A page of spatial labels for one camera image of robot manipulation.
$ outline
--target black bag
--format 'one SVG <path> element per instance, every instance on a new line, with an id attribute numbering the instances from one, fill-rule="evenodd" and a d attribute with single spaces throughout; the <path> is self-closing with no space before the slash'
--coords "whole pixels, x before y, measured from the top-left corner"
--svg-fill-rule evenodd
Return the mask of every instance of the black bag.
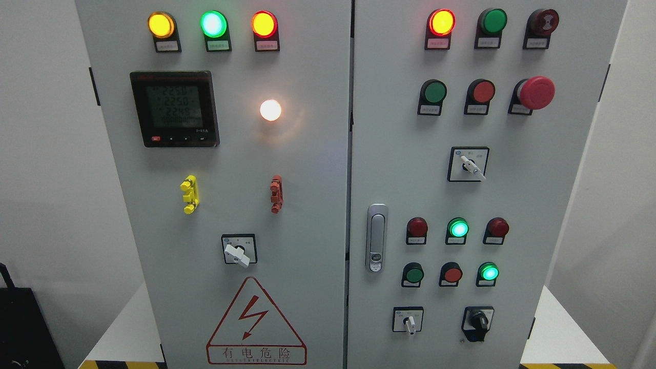
<path id="1" fill-rule="evenodd" d="M 17 288 L 0 263 L 0 369 L 64 369 L 31 288 Z"/>

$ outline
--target glowing yellow light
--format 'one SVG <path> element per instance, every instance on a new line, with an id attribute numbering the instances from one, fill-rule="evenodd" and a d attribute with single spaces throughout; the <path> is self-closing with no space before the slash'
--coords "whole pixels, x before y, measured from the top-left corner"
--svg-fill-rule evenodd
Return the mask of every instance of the glowing yellow light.
<path id="1" fill-rule="evenodd" d="M 283 108 L 280 106 L 280 103 L 274 99 L 265 100 L 260 105 L 260 115 L 268 121 L 274 121 L 280 118 L 282 112 Z"/>
<path id="2" fill-rule="evenodd" d="M 253 32 L 260 37 L 271 37 L 278 29 L 276 16 L 268 11 L 258 11 L 251 19 Z"/>
<path id="3" fill-rule="evenodd" d="M 159 39 L 168 38 L 175 31 L 173 17 L 166 12 L 154 12 L 148 17 L 148 29 Z"/>
<path id="4" fill-rule="evenodd" d="M 455 26 L 455 15 L 449 9 L 438 9 L 430 15 L 428 26 L 436 36 L 448 35 Z"/>

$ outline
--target green push button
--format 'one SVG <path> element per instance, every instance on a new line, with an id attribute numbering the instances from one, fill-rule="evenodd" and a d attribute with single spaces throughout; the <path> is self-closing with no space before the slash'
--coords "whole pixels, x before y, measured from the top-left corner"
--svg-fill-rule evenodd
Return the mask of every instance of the green push button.
<path id="1" fill-rule="evenodd" d="M 481 29 L 488 35 L 503 31 L 508 23 L 508 15 L 502 9 L 489 9 L 481 17 Z"/>
<path id="2" fill-rule="evenodd" d="M 424 279 L 424 271 L 421 269 L 410 269 L 405 275 L 405 279 L 410 283 L 419 283 Z"/>
<path id="3" fill-rule="evenodd" d="M 433 104 L 436 104 L 447 96 L 447 87 L 444 83 L 434 80 L 424 90 L 424 98 Z"/>

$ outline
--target glowing green light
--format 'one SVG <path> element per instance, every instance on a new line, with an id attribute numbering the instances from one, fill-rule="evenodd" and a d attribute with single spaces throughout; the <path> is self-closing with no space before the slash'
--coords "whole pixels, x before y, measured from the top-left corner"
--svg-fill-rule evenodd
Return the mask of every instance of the glowing green light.
<path id="1" fill-rule="evenodd" d="M 479 273 L 484 280 L 495 280 L 499 276 L 499 268 L 494 263 L 485 263 L 481 265 Z"/>
<path id="2" fill-rule="evenodd" d="M 205 12 L 201 16 L 201 29 L 207 37 L 221 37 L 228 29 L 228 21 L 223 14 L 217 11 Z"/>
<path id="3" fill-rule="evenodd" d="M 449 222 L 449 233 L 454 237 L 465 237 L 469 232 L 467 221 L 463 218 L 456 218 Z"/>

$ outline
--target warning sign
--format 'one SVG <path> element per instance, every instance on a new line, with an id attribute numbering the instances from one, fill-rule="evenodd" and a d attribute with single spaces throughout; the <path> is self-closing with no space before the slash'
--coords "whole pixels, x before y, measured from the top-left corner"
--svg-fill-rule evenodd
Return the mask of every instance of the warning sign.
<path id="1" fill-rule="evenodd" d="M 210 364 L 305 365 L 308 348 L 255 277 L 247 277 L 207 342 Z"/>

